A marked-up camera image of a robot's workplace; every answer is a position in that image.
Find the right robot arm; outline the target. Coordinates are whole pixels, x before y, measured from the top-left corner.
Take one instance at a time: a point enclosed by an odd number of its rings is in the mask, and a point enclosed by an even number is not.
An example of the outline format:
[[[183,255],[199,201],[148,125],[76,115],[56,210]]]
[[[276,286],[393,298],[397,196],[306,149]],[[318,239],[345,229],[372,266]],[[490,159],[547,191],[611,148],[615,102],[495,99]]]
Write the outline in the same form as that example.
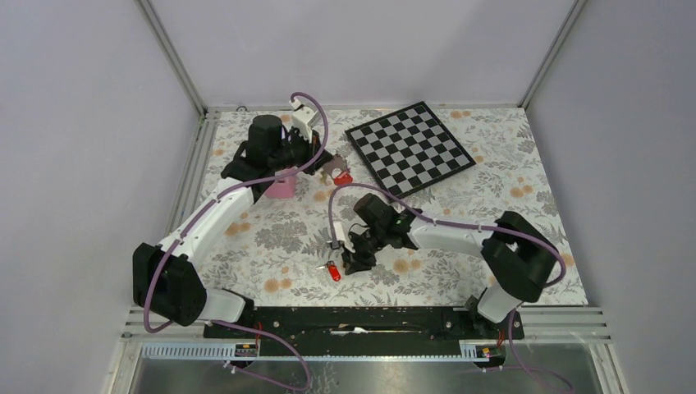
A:
[[[561,262],[556,247],[512,211],[505,211],[492,225],[443,221],[427,218],[415,208],[397,211],[374,194],[361,198],[354,211],[364,222],[361,233],[343,233],[338,223],[333,225],[346,274],[372,269],[377,252],[386,247],[442,250],[482,259],[496,279],[476,300],[470,317],[472,330],[483,338],[499,332],[513,309],[537,302]]]

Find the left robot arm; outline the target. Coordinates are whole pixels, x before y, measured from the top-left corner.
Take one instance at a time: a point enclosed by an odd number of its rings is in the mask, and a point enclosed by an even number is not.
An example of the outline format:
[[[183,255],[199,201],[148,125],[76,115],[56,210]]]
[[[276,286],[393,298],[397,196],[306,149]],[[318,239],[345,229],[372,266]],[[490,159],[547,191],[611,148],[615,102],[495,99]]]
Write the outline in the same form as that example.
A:
[[[299,172],[324,172],[346,178],[350,170],[339,154],[300,119],[285,128],[275,115],[258,115],[217,185],[204,202],[156,245],[143,243],[133,253],[133,299],[143,308],[144,328],[156,333],[176,323],[222,320],[234,337],[254,329],[247,299],[234,291],[208,289],[197,272],[227,228],[273,184]]]

